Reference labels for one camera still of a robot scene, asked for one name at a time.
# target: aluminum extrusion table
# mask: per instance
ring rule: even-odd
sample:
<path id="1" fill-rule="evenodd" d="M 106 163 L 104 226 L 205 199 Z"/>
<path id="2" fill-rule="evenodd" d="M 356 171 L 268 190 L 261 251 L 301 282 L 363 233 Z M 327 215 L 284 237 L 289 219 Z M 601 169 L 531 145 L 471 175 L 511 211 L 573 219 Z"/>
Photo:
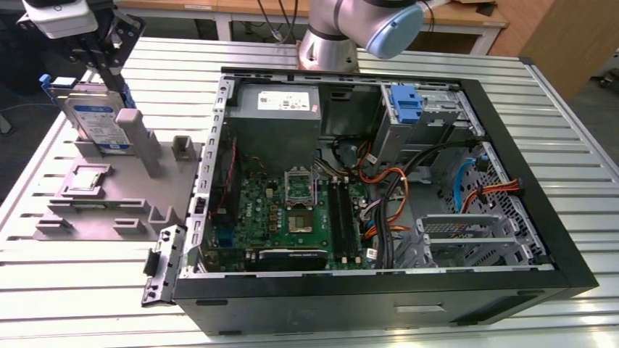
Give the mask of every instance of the aluminum extrusion table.
<path id="1" fill-rule="evenodd" d="M 359 52 L 364 73 L 473 78 L 596 274 L 599 288 L 547 302 L 491 326 L 206 337 L 178 307 L 142 309 L 150 242 L 32 240 L 34 223 L 77 150 L 62 115 L 0 208 L 0 346 L 98 347 L 223 344 L 312 347 L 613 347 L 619 341 L 619 171 L 533 66 L 515 58 Z M 122 75 L 161 141 L 209 129 L 221 66 L 296 66 L 295 48 L 142 38 Z"/>

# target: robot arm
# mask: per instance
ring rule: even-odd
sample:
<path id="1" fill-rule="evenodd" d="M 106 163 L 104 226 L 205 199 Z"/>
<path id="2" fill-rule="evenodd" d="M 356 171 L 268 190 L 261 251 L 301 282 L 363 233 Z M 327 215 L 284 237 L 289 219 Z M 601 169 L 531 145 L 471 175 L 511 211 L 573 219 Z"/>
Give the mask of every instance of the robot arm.
<path id="1" fill-rule="evenodd" d="M 300 67 L 353 71 L 357 45 L 380 59 L 393 58 L 420 31 L 424 11 L 416 0 L 311 0 L 308 22 Z"/>
<path id="2" fill-rule="evenodd" d="M 113 0 L 22 0 L 21 29 L 42 34 L 70 62 L 96 71 L 108 90 L 125 92 L 120 70 L 144 31 L 141 19 L 118 12 Z"/>

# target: power supply label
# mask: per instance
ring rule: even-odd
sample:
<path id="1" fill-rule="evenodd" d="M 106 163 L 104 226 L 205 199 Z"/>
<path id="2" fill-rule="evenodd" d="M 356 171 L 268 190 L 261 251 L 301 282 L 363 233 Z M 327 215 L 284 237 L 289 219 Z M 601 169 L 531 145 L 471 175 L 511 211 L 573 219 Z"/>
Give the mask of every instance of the power supply label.
<path id="1" fill-rule="evenodd" d="M 261 91 L 259 110 L 309 111 L 309 93 Z"/>
<path id="2" fill-rule="evenodd" d="M 129 148 L 125 132 L 114 122 L 116 114 L 110 107 L 76 105 L 78 124 L 82 126 L 93 143 L 106 153 L 124 153 Z"/>

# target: wooden cabinet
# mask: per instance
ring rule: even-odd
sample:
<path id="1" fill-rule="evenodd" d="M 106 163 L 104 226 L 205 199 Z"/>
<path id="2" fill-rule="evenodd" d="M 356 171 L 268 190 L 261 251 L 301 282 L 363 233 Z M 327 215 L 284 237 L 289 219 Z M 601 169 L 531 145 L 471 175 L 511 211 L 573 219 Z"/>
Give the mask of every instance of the wooden cabinet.
<path id="1" fill-rule="evenodd" d="M 619 47 L 619 1 L 497 0 L 497 8 L 509 26 L 488 54 L 531 58 L 568 100 Z"/>

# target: ram slot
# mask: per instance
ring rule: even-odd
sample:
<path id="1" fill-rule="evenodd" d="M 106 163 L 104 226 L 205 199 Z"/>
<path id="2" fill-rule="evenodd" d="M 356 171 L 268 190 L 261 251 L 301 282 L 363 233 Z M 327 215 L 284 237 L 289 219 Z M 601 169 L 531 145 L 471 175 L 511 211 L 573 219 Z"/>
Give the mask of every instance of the ram slot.
<path id="1" fill-rule="evenodd" d="M 341 217 L 339 215 L 337 183 L 328 184 L 328 216 L 331 217 L 332 256 L 336 260 L 345 256 L 345 246 L 341 234 Z"/>
<path id="2" fill-rule="evenodd" d="M 339 216 L 341 223 L 341 233 L 345 243 L 345 251 L 348 258 L 353 259 L 359 256 L 357 249 L 357 238 L 353 226 L 353 214 L 352 214 L 352 201 L 349 200 L 348 185 L 341 183 L 337 187 L 339 193 Z"/>

